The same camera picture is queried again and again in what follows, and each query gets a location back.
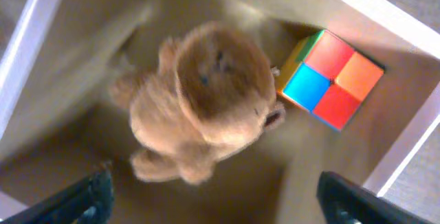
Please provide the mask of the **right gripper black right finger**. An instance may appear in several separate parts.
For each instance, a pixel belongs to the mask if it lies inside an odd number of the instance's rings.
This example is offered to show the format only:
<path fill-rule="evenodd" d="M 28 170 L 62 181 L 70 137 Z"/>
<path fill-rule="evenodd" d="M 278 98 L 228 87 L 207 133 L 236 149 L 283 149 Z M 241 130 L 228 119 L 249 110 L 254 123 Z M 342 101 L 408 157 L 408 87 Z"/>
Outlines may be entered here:
<path fill-rule="evenodd" d="M 323 171 L 316 197 L 327 223 L 431 224 L 336 172 Z"/>

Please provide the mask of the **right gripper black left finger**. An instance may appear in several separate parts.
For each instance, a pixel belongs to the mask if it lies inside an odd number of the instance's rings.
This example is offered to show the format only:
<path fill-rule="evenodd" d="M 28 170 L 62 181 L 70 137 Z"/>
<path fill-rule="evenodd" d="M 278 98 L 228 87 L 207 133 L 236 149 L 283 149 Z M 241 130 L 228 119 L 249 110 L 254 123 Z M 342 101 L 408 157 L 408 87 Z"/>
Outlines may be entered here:
<path fill-rule="evenodd" d="M 107 224 L 114 207 L 113 177 L 103 168 L 18 212 L 3 224 Z"/>

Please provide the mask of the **colourful two-by-two puzzle cube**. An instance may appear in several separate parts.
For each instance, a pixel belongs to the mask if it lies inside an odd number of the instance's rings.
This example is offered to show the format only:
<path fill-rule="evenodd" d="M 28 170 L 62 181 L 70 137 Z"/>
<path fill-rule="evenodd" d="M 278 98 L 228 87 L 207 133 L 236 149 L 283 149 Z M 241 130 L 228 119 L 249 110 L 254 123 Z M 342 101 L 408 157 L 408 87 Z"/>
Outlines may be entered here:
<path fill-rule="evenodd" d="M 385 68 L 329 30 L 301 39 L 276 77 L 277 94 L 341 131 Z"/>

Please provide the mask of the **brown plush capybara toy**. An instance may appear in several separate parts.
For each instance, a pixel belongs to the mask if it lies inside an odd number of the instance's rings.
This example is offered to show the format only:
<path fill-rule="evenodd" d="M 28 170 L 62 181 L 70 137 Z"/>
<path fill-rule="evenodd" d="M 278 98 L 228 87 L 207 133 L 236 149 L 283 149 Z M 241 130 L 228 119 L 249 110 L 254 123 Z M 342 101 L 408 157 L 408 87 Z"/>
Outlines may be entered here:
<path fill-rule="evenodd" d="M 143 182 L 202 184 L 286 116 L 264 51 L 216 21 L 164 40 L 155 70 L 120 76 L 109 94 L 140 144 L 129 161 Z"/>

